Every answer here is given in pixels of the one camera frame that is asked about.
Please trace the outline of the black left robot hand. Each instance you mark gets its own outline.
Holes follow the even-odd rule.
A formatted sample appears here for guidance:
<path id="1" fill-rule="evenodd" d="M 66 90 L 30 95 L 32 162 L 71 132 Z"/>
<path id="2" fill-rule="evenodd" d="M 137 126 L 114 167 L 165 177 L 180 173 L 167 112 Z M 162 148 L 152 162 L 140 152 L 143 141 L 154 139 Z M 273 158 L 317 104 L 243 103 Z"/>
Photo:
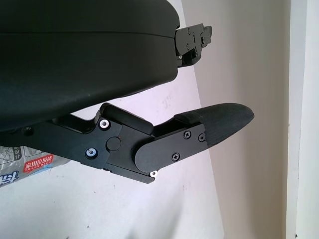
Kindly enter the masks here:
<path id="1" fill-rule="evenodd" d="M 166 0 L 3 0 L 0 143 L 31 147 L 151 183 L 253 118 L 224 103 L 159 125 L 109 104 L 196 64 L 212 27 L 181 27 Z"/>

